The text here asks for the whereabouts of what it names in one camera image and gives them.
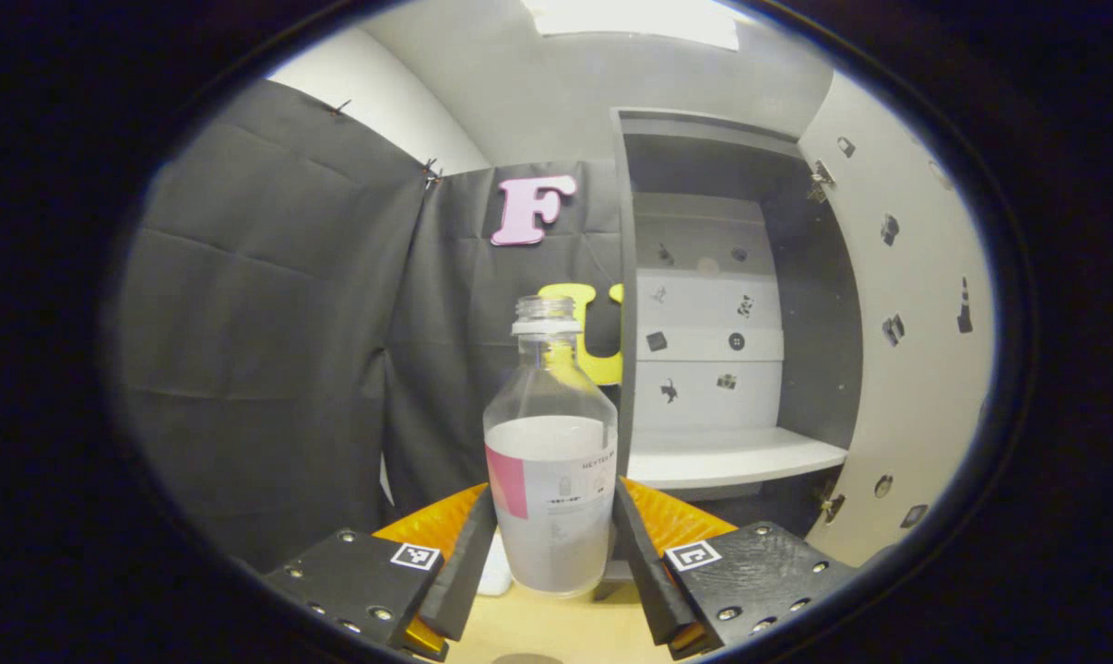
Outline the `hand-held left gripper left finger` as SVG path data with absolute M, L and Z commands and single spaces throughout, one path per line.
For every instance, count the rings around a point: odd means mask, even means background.
M 482 483 L 373 534 L 341 528 L 264 579 L 321 622 L 444 661 L 467 626 L 496 528 Z

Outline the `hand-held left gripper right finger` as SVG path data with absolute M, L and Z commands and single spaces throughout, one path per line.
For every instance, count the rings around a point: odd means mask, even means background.
M 779 630 L 857 572 L 774 522 L 737 527 L 628 478 L 612 525 L 648 630 L 673 660 Z

